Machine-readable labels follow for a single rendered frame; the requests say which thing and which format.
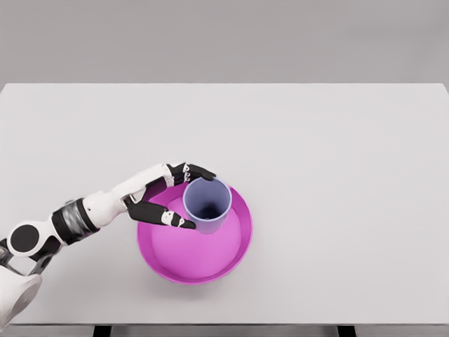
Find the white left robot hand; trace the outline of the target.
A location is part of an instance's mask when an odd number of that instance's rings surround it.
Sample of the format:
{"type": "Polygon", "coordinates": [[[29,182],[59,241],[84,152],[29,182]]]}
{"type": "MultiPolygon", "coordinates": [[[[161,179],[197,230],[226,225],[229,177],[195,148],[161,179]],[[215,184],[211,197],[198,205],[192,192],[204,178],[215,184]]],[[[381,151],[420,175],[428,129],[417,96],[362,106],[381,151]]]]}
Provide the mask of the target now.
{"type": "Polygon", "coordinates": [[[160,194],[168,188],[191,183],[198,178],[212,181],[216,178],[216,174],[187,162],[176,166],[158,164],[118,184],[113,188],[113,193],[123,203],[133,220],[194,230],[196,224],[193,221],[184,219],[165,206],[145,201],[144,196],[147,192],[160,194]]]}

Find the lavender blue cup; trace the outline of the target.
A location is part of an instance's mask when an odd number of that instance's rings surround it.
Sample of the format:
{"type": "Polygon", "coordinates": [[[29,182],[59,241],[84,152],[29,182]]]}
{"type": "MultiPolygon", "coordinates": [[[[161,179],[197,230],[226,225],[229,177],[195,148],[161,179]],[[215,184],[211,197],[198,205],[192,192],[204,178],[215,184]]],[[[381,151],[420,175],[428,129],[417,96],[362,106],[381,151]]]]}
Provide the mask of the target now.
{"type": "Polygon", "coordinates": [[[230,187],[218,178],[198,178],[187,185],[182,202],[188,219],[201,234],[217,232],[226,221],[232,206],[230,187]]]}

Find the magenta round plate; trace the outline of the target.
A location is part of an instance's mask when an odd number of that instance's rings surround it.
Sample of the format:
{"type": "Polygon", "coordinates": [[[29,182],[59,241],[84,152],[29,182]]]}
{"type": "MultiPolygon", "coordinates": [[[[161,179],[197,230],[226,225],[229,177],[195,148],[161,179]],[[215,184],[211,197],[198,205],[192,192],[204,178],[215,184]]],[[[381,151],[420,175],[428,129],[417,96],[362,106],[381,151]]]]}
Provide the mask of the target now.
{"type": "MultiPolygon", "coordinates": [[[[182,196],[188,184],[144,200],[160,204],[188,219],[182,196]]],[[[253,219],[244,198],[232,187],[226,221],[213,234],[139,222],[138,246],[146,264],[159,276],[179,284],[205,284],[231,272],[243,259],[253,236],[253,219]]]]}

